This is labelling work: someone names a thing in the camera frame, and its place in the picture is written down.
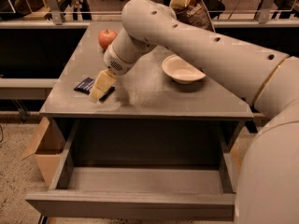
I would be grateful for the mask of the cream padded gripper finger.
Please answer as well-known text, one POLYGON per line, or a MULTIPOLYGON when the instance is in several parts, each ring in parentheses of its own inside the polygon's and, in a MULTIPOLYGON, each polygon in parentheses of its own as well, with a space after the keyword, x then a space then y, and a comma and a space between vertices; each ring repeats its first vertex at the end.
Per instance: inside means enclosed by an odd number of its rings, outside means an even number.
POLYGON ((89 99, 94 103, 98 102, 115 84, 115 82, 116 76, 113 73, 109 70, 101 71, 90 90, 89 99))

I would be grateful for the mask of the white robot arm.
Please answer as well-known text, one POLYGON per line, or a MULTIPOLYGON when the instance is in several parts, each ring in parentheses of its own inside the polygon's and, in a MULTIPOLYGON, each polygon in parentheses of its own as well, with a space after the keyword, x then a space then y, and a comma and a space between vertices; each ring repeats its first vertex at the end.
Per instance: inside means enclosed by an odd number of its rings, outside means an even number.
POLYGON ((171 8, 130 0, 122 30, 104 55, 97 100, 137 60, 160 45, 198 66, 270 120, 242 162, 235 224, 299 224, 299 61, 285 53, 218 35, 180 21, 171 8))

